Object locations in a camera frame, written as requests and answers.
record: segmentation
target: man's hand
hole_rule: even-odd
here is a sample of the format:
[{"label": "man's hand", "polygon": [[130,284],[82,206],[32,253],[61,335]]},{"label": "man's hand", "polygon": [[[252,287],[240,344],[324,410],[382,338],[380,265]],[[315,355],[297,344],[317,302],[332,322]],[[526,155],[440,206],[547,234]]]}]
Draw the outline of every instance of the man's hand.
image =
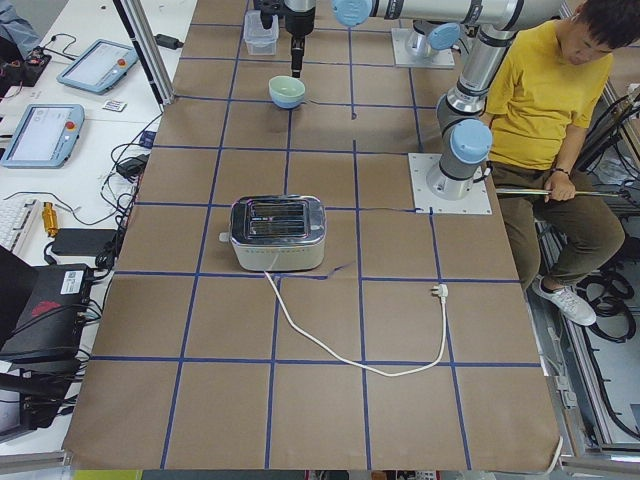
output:
[{"label": "man's hand", "polygon": [[545,202],[548,202],[549,199],[557,201],[571,200],[576,196],[576,186],[569,179],[569,175],[561,171],[551,174],[544,184],[544,189],[551,192],[544,197]]}]

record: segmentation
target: yellow t-shirt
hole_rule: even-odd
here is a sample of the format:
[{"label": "yellow t-shirt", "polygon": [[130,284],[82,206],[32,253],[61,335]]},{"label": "yellow t-shirt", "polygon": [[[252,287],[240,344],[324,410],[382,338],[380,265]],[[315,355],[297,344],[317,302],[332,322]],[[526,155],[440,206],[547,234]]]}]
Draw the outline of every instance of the yellow t-shirt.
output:
[{"label": "yellow t-shirt", "polygon": [[518,33],[487,97],[492,161],[551,168],[569,124],[588,128],[612,55],[582,65],[561,56],[555,21]]}]

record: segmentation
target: person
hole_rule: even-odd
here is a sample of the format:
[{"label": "person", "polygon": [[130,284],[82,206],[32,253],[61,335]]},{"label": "person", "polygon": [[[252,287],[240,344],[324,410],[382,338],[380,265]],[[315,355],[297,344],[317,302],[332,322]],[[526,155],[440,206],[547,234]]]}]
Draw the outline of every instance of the person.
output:
[{"label": "person", "polygon": [[0,58],[7,63],[24,60],[38,46],[40,36],[21,18],[8,0],[0,0]]},{"label": "person", "polygon": [[[570,18],[519,32],[492,83],[483,120],[493,134],[489,159],[497,187],[550,193],[499,198],[523,289],[591,325],[596,315],[570,288],[620,248],[624,230],[574,164],[613,62],[612,52],[640,38],[640,0],[586,0]],[[567,237],[556,263],[538,275],[535,218]]]}]

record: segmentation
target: white sneaker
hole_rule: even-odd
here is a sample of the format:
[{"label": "white sneaker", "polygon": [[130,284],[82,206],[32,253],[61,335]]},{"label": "white sneaker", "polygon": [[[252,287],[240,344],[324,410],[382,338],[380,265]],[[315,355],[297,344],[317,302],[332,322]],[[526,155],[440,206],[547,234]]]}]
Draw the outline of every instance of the white sneaker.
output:
[{"label": "white sneaker", "polygon": [[596,323],[596,312],[593,311],[591,305],[572,292],[570,288],[563,287],[559,290],[554,290],[552,293],[547,293],[542,290],[541,283],[542,277],[536,277],[531,285],[533,291],[555,304],[569,320],[584,327]]}]

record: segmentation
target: white desk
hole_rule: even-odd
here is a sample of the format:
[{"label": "white desk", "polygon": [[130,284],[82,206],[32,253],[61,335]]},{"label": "white desk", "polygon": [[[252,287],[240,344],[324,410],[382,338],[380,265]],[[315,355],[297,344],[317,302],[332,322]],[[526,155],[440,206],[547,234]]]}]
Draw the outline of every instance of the white desk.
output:
[{"label": "white desk", "polygon": [[[196,0],[163,0],[162,2],[143,0],[142,3],[154,33],[163,33],[184,40]],[[131,43],[113,5],[110,2],[96,0],[69,0],[45,36],[45,43],[52,35],[58,33],[68,33],[77,37],[77,42],[70,49],[74,54],[84,51],[97,38],[124,44]],[[67,40],[68,37],[59,37],[59,40],[50,47],[54,50],[62,50]],[[167,71],[170,77],[173,77],[180,50],[161,49],[161,53]],[[115,146],[130,142],[160,113],[160,108],[140,62],[106,95],[91,94],[58,83],[56,76],[68,63],[70,62],[63,57],[54,55],[35,87],[25,87],[15,97],[0,102],[0,116],[3,116],[0,122],[0,133],[13,133],[26,106],[30,103],[79,103],[85,108],[86,119],[69,160],[59,169],[0,168],[0,198],[18,191],[55,193],[72,207],[80,207],[76,214],[83,221],[93,222],[112,211],[112,207],[100,197],[100,188],[113,165],[110,152]],[[17,88],[12,88],[8,95],[16,90]],[[121,113],[103,110],[101,107],[108,98],[127,102],[128,105]],[[151,129],[156,129],[157,124],[158,121]],[[127,151],[127,156],[135,156],[139,153],[148,153],[148,150],[133,147]],[[111,185],[116,195],[131,189],[131,184],[119,176],[112,179]],[[46,195],[27,196],[56,203],[52,197]],[[84,228],[71,213],[59,207],[55,208],[61,228]],[[114,227],[113,217],[93,226],[93,228]],[[45,262],[42,252],[49,241],[44,228],[35,228],[33,235],[25,244],[21,257],[31,265],[43,265]],[[66,263],[73,263],[74,260],[74,257],[64,259]],[[101,303],[105,290],[106,282],[94,286],[92,297]],[[97,328],[97,325],[88,325],[84,328],[81,348],[91,350]],[[72,385],[69,396],[77,393],[78,390],[79,384]],[[39,429],[0,444],[0,455],[60,450],[70,420],[70,415],[57,417],[46,429]]]}]

